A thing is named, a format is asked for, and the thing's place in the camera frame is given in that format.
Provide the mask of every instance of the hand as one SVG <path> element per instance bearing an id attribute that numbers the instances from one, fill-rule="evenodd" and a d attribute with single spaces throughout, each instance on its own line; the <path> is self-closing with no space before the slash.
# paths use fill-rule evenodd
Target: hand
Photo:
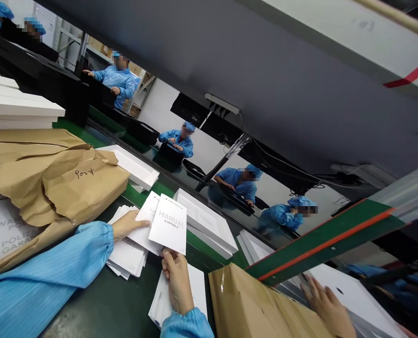
<path id="1" fill-rule="evenodd" d="M 95 78 L 95 73 L 93 73 L 92 71 L 90 71 L 90 70 L 83 70 L 82 71 L 83 73 L 85 73 L 85 74 L 87 74 L 88 76 L 90 76 L 90 77 L 92 77 L 92 78 Z"/>
<path id="2" fill-rule="evenodd" d="M 224 184 L 226 187 L 228 187 L 229 189 L 231 189 L 231 190 L 233 190 L 233 191 L 235 191 L 236 190 L 236 188 L 233 186 L 233 185 L 230 185 L 230 184 L 227 184 L 226 182 L 225 182 L 225 184 Z"/>
<path id="3" fill-rule="evenodd" d="M 184 148 L 182 148 L 181 146 L 173 145 L 173 147 L 176 148 L 179 151 L 184 151 Z"/>
<path id="4" fill-rule="evenodd" d="M 337 337 L 356 338 L 350 316 L 332 290 L 328 287 L 323 288 L 316 279 L 310 277 L 307 279 L 310 291 L 305 285 L 301 285 L 301 289 L 312 310 L 325 322 L 328 330 Z"/>
<path id="5" fill-rule="evenodd" d="M 161 256 L 163 257 L 163 273 L 168 279 L 171 304 L 177 313 L 185 315 L 195 307 L 191 295 L 187 260 L 184 255 L 170 249 L 164 249 Z"/>
<path id="6" fill-rule="evenodd" d="M 115 95 L 120 95 L 120 93 L 121 93 L 121 90 L 118 88 L 118 87 L 112 87 L 112 88 L 110 88 L 110 92 L 112 93 L 112 94 L 115 94 Z"/>
<path id="7" fill-rule="evenodd" d="M 146 228 L 151 222 L 150 221 L 136 221 L 139 210 L 131 210 L 118 221 L 112 224 L 114 229 L 114 241 L 121 238 L 125 238 L 133 230 L 138 228 Z"/>

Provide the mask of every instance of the gray ceiling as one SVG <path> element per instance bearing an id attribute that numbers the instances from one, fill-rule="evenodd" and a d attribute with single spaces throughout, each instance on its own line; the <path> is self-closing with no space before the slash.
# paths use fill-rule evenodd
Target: gray ceiling
<path id="1" fill-rule="evenodd" d="M 311 173 L 332 162 L 395 177 L 418 168 L 418 102 L 239 2 L 38 2 L 194 99 L 238 106 L 248 132 Z"/>

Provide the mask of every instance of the kraft paper bag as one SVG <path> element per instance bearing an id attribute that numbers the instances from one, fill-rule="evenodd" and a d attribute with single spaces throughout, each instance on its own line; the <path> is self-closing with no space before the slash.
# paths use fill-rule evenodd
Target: kraft paper bag
<path id="1" fill-rule="evenodd" d="M 232 263 L 211 272 L 209 284 L 220 338 L 334 338 L 315 312 Z"/>
<path id="2" fill-rule="evenodd" d="M 0 273 L 98 217 L 126 189 L 129 173 L 66 130 L 1 130 L 0 194 L 42 232 L 0 260 Z"/>

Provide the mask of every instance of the red stripe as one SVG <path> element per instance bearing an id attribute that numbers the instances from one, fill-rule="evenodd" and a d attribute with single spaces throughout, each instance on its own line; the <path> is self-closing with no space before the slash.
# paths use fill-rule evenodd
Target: red stripe
<path id="1" fill-rule="evenodd" d="M 323 243 L 323 244 L 321 244 L 321 245 L 313 248 L 312 250 L 309 250 L 308 252 L 306 252 L 306 253 L 304 253 L 304 254 L 302 254 L 302 255 L 300 255 L 300 256 L 292 259 L 291 261 L 285 263 L 284 265 L 281 265 L 280 267 L 278 267 L 278 268 L 276 268 L 276 269 L 274 269 L 274 270 L 266 273 L 265 275 L 259 277 L 258 280 L 259 281 L 263 281 L 264 279 L 266 279 L 266 278 L 268 278 L 270 276 L 275 275 L 276 273 L 278 273 L 278 272 L 280 272 L 280 271 L 282 271 L 282 270 L 284 270 L 284 269 L 286 269 L 286 268 L 288 268 L 288 267 L 290 267 L 290 266 L 292 266 L 292 265 L 294 265 L 294 264 L 302 261 L 303 259 L 305 259 L 307 257 L 310 257 L 310 256 L 312 256 L 312 255 L 320 252 L 321 250 L 324 250 L 327 247 L 332 246 L 333 244 L 335 244 L 337 242 L 340 242 L 342 239 L 345 239 L 347 237 L 350 237 L 350 236 L 354 235 L 355 233 L 357 233 L 357 232 L 359 232 L 359 231 L 361 231 L 361 230 L 369 227 L 370 225 L 373 225 L 373 224 L 375 224 L 375 223 L 377 223 L 379 221 L 382 221 L 384 218 L 389 217 L 390 216 L 390 213 L 393 210 L 394 210 L 394 208 L 390 208 L 389 210 L 386 210 L 383 213 L 378 214 L 378 215 L 370 218 L 369 220 L 367 220 L 367 221 L 365 221 L 365 222 L 363 222 L 363 223 L 355 226 L 354 228 L 349 229 L 348 231 L 346 231 L 346 232 L 344 232 L 344 233 L 342 233 L 342 234 L 340 234 L 340 235 L 338 235 L 338 236 L 330 239 L 329 241 L 327 241 L 327 242 L 325 242 L 325 243 Z"/>
<path id="2" fill-rule="evenodd" d="M 330 219 L 328 219 L 328 220 L 324 221 L 322 224 L 320 224 L 320 225 L 318 225 L 317 227 L 313 228 L 312 230 L 308 231 L 306 234 L 302 235 L 301 237 L 298 237 L 297 239 L 295 239 L 295 240 L 293 240 L 293 241 L 291 241 L 291 242 L 287 243 L 287 244 L 286 244 L 286 245 L 284 245 L 283 247 L 280 247 L 279 249 L 277 249 L 277 250 L 275 251 L 275 253 L 276 253 L 277 251 L 283 250 L 283 249 L 284 249 L 284 248 L 286 248 L 288 245 L 290 245 L 290 244 L 294 243 L 295 241 L 297 241 L 297 240 L 299 240 L 299 239 L 303 238 L 304 236 L 307 236 L 307 234 L 308 234 L 308 233 L 310 233 L 310 232 L 312 232 L 312 231 L 315 231 L 315 230 L 316 230 L 316 229 L 318 229 L 320 226 L 322 226 L 322 225 L 324 225 L 325 223 L 327 223 L 327 222 L 329 222 L 329 221 L 333 220 L 334 218 L 336 218 L 336 217 L 340 216 L 340 215 L 341 215 L 341 214 L 343 214 L 344 212 L 346 212 L 346 211 L 350 210 L 352 207 L 355 207 L 356 205 L 358 205 L 359 203 L 362 203 L 362 202 L 363 202 L 363 201 L 365 201 L 365 200 L 366 200 L 366 199 L 360 200 L 360 201 L 359 201 L 359 202 L 357 202 L 356 204 L 353 204 L 352 206 L 350 206 L 350 207 L 346 208 L 345 210 L 343 210 L 342 212 L 338 213 L 338 214 L 337 214 L 337 215 L 335 215 L 334 217 L 332 217 L 332 218 L 330 218 Z M 250 269 L 252 266 L 254 266 L 254 265 L 258 264 L 260 261 L 255 262 L 253 265 L 250 265 L 250 266 L 249 266 L 249 267 L 247 267 L 245 270 Z"/>
<path id="3" fill-rule="evenodd" d="M 410 73 L 408 76 L 406 76 L 405 78 L 403 78 L 401 80 L 387 82 L 387 83 L 383 84 L 383 86 L 385 86 L 387 88 L 400 87 L 400 86 L 403 86 L 403 85 L 410 84 L 417 79 L 418 79 L 418 67 L 415 68 L 415 70 L 412 73 Z"/>

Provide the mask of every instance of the manual booklet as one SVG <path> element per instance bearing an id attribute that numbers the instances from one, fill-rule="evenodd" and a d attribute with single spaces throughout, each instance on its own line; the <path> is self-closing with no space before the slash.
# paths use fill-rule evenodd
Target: manual booklet
<path id="1" fill-rule="evenodd" d="M 156 214 L 157 206 L 159 205 L 159 200 L 160 196 L 155 192 L 151 191 L 135 220 L 148 220 L 152 224 L 154 216 Z M 147 228 L 135 229 L 128 235 L 128 237 L 132 239 L 134 242 L 140 244 L 145 249 L 151 251 L 153 254 L 159 256 L 162 252 L 163 245 L 148 239 L 150 231 L 151 225 Z"/>
<path id="2" fill-rule="evenodd" d="M 150 240 L 185 255 L 187 209 L 162 194 L 149 233 Z"/>

